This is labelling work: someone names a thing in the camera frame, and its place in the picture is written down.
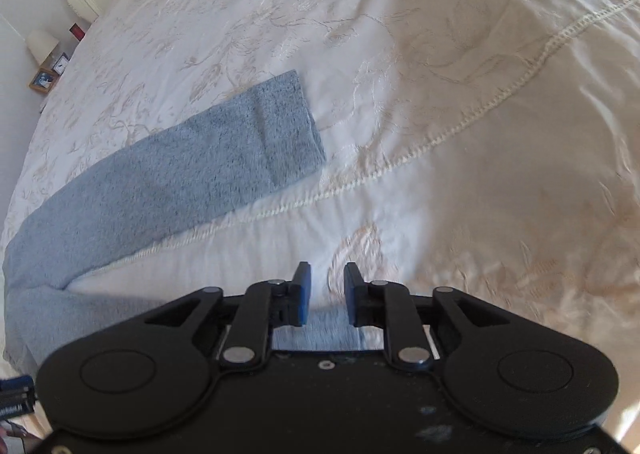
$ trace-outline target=white bedspread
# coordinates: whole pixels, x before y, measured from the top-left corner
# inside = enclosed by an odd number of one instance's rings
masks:
[[[596,345],[640,411],[640,0],[115,0],[36,129],[2,235],[87,167],[295,68],[321,175],[72,284],[168,300],[342,268],[450,284]]]

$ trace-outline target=wooden picture frame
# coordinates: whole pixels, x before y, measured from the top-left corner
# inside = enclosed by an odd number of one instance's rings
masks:
[[[49,93],[60,76],[49,68],[40,68],[29,82],[29,87],[42,94]]]

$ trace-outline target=picture frame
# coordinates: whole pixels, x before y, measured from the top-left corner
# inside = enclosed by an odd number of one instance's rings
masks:
[[[49,93],[60,76],[48,68],[40,68],[29,83],[29,87],[39,93]]]
[[[66,53],[63,53],[58,57],[56,63],[51,67],[53,71],[55,71],[58,75],[62,75],[65,72],[66,66],[69,64],[69,57]]]

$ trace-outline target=lampshade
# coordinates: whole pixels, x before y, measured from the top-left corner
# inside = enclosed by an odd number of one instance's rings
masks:
[[[59,40],[46,31],[33,30],[27,37],[27,48],[33,54],[38,64],[42,64],[51,52],[56,49]]]

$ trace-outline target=stitched seam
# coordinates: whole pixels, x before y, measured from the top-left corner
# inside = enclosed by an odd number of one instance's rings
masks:
[[[535,59],[534,63],[529,67],[529,69],[527,69],[527,71],[519,79],[513,82],[511,86],[509,86],[505,90],[500,90],[498,95],[496,95],[494,98],[492,98],[492,100],[483,104],[479,108],[469,111],[468,114],[466,114],[465,117],[457,125],[444,130],[438,136],[436,136],[426,144],[419,145],[414,148],[409,148],[409,151],[405,155],[397,158],[396,160],[384,166],[383,168],[373,170],[372,172],[369,172],[364,176],[360,176],[348,183],[329,189],[327,191],[319,192],[309,198],[304,198],[302,200],[298,200],[292,203],[283,204],[275,209],[259,212],[258,214],[255,214],[249,218],[237,219],[225,224],[213,224],[213,223],[209,224],[209,227],[207,227],[205,230],[196,231],[192,236],[183,238],[177,241],[176,243],[153,244],[151,247],[146,248],[145,250],[141,250],[133,254],[132,256],[124,257],[123,259],[119,259],[115,262],[112,262],[107,266],[97,268],[96,270],[93,270],[92,272],[89,272],[88,274],[86,274],[84,277],[92,277],[94,274],[102,274],[104,272],[114,270],[116,268],[124,266],[125,264],[129,264],[134,260],[140,259],[142,257],[150,256],[152,254],[156,254],[164,250],[176,250],[183,246],[187,246],[188,244],[194,243],[195,241],[200,241],[208,237],[211,237],[219,230],[225,230],[226,228],[235,227],[236,225],[253,223],[261,219],[276,216],[278,214],[283,214],[284,212],[289,212],[294,209],[313,205],[314,203],[317,203],[324,199],[329,199],[334,196],[340,195],[343,192],[353,190],[356,187],[359,187],[360,185],[368,183],[369,181],[376,180],[381,176],[384,176],[386,173],[391,172],[393,169],[401,165],[407,164],[415,160],[416,158],[420,158],[423,154],[427,153],[432,148],[446,142],[452,136],[455,136],[459,132],[462,132],[467,127],[471,126],[476,121],[480,120],[480,118],[484,117],[489,111],[494,110],[505,100],[512,97],[514,94],[516,94],[516,92],[519,91],[519,89],[525,86],[534,76],[536,76],[540,72],[540,70],[544,67],[545,63],[548,61],[549,57],[551,57],[556,52],[558,52],[558,50],[561,49],[561,47],[563,47],[569,41],[571,41],[572,39],[574,39],[575,37],[583,33],[588,27],[602,20],[606,20],[610,17],[613,17],[614,15],[620,12],[623,12],[627,8],[632,7],[638,1],[639,0],[625,0],[620,4],[611,4],[608,7],[603,8],[597,12],[585,14],[580,19],[565,26],[564,28],[562,28],[561,31],[556,33],[551,39],[549,39],[546,42],[542,50],[542,53],[538,56],[537,59]]]

